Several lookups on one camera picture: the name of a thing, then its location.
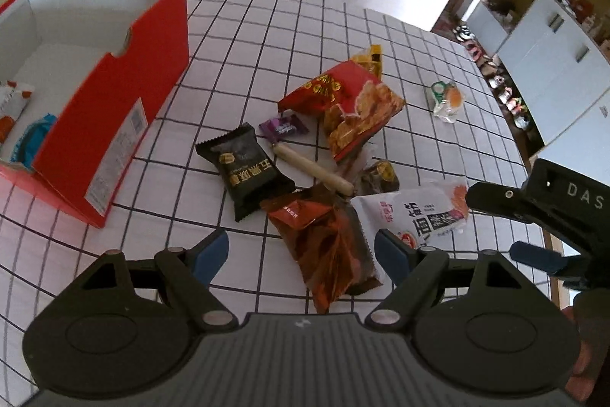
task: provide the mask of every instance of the gray ribbed surface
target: gray ribbed surface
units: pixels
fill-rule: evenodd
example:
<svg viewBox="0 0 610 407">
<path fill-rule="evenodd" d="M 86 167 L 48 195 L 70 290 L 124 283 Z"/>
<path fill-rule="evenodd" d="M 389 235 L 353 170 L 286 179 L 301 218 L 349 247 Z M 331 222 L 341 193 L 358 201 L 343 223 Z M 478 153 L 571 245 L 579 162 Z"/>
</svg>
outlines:
<svg viewBox="0 0 610 407">
<path fill-rule="evenodd" d="M 210 336 L 165 384 L 128 399 L 73 400 L 44 392 L 27 407 L 575 407 L 555 391 L 536 399 L 475 398 L 422 369 L 398 335 L 355 315 L 252 315 Z"/>
</svg>

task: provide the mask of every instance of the checkered tablecloth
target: checkered tablecloth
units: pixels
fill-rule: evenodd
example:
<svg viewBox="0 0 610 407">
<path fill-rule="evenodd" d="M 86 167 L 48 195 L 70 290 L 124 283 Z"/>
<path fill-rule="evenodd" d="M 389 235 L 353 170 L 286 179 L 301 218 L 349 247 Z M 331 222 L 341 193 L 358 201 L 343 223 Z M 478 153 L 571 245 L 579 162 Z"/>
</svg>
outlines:
<svg viewBox="0 0 610 407">
<path fill-rule="evenodd" d="M 104 229 L 57 212 L 0 180 L 0 407 L 19 405 L 33 391 L 21 341 L 32 319 L 95 257 L 120 248 L 147 259 L 167 246 L 190 248 L 217 226 L 230 236 L 230 254 L 211 291 L 240 319 L 247 312 L 315 312 L 297 264 L 262 212 L 234 221 L 233 203 L 216 169 L 194 144 L 236 128 L 254 127 L 277 114 L 276 102 L 337 62 L 380 43 L 383 81 L 408 105 L 371 141 L 390 160 L 402 187 L 466 175 L 516 186 L 526 171 L 490 89 L 458 44 L 376 11 L 336 0 L 187 0 L 191 62 L 154 120 L 129 166 Z M 466 96 L 455 124 L 431 114 L 428 87 L 455 80 Z M 312 132 L 289 141 L 327 167 L 334 163 L 315 121 Z M 273 157 L 263 138 L 259 143 Z M 299 187 L 312 178 L 278 160 Z M 461 233 L 431 244 L 452 257 L 475 258 L 493 248 L 506 253 L 515 240 L 543 245 L 536 226 L 473 215 Z M 547 296 L 548 279 L 520 269 Z M 332 312 L 361 317 L 390 285 Z M 464 293 L 448 290 L 447 298 Z M 142 296 L 155 298 L 153 291 Z"/>
</svg>

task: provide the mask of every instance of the black snack package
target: black snack package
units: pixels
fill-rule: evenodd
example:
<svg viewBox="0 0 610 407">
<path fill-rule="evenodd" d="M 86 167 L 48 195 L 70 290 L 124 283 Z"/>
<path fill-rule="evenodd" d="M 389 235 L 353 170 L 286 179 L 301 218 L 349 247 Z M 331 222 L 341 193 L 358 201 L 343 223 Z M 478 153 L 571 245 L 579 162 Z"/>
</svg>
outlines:
<svg viewBox="0 0 610 407">
<path fill-rule="evenodd" d="M 260 202 L 295 191 L 256 141 L 249 123 L 195 146 L 197 154 L 218 168 L 235 203 L 235 220 L 260 209 Z"/>
</svg>

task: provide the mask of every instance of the human hand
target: human hand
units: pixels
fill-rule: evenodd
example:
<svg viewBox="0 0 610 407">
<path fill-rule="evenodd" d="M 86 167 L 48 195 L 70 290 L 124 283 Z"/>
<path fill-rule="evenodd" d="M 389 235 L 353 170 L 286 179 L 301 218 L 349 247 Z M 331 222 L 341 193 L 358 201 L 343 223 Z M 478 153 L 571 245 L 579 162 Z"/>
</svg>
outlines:
<svg viewBox="0 0 610 407">
<path fill-rule="evenodd" d="M 576 322 L 574 317 L 574 307 L 566 307 L 562 310 L 563 314 L 573 323 Z M 578 402 L 586 402 L 591 396 L 593 388 L 596 385 L 595 380 L 582 376 L 583 372 L 591 362 L 591 349 L 586 342 L 581 341 L 580 354 L 574 364 L 572 376 L 565 385 L 565 391 Z"/>
</svg>

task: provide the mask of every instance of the sausage stick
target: sausage stick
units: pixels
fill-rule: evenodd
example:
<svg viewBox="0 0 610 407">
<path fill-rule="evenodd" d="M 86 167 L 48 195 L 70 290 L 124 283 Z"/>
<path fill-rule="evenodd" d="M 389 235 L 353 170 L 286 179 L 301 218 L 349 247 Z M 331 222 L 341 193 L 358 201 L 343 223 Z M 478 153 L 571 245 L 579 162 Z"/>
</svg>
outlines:
<svg viewBox="0 0 610 407">
<path fill-rule="evenodd" d="M 298 152 L 289 148 L 289 146 L 275 144 L 271 148 L 278 157 L 281 157 L 288 164 L 291 164 L 304 173 L 312 175 L 314 178 L 318 178 L 318 180 L 329 188 L 336 190 L 347 197 L 351 197 L 354 194 L 354 185 L 349 181 L 341 178 L 338 174 L 334 174 L 327 169 L 324 169 L 324 167 L 320 166 L 318 163 L 314 163 L 306 157 L 303 157 L 301 154 L 298 154 Z"/>
</svg>

